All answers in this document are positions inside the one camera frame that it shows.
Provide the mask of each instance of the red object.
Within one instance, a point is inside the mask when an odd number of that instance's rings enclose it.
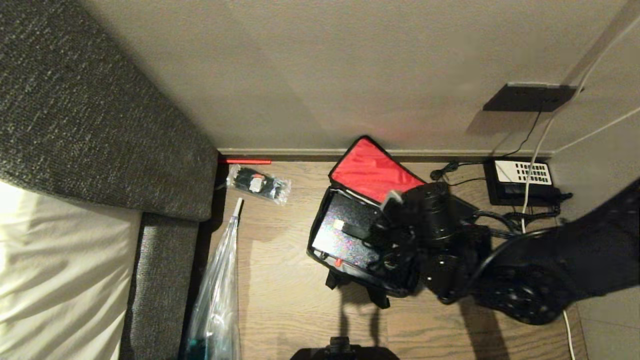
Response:
[[[380,203],[391,190],[405,192],[424,184],[368,136],[356,140],[331,170],[329,178]]]
[[[224,159],[218,160],[219,164],[242,164],[242,165],[269,165],[271,160],[269,159]]]

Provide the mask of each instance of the white pillow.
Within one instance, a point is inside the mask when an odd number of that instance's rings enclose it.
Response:
[[[0,359],[117,359],[139,211],[0,182]]]

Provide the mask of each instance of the plastic bag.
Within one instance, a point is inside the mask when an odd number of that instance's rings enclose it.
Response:
[[[207,264],[188,329],[187,360],[240,360],[236,277],[236,210]]]
[[[227,187],[269,199],[278,205],[284,205],[291,193],[291,180],[280,179],[235,164],[229,168]]]

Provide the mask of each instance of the baseboard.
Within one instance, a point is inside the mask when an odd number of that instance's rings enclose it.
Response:
[[[272,161],[337,161],[347,149],[218,149],[222,156],[228,158],[266,158]],[[506,154],[493,153],[492,150],[387,150],[396,160],[402,162],[446,162],[479,161]],[[538,158],[547,160],[553,156],[553,151],[540,151]],[[532,150],[522,150],[517,155],[510,156],[514,160],[526,160],[533,156]]]

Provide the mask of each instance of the gray sofa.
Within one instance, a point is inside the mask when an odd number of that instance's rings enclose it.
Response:
[[[0,179],[144,211],[121,359],[179,352],[217,151],[73,0],[0,3]]]

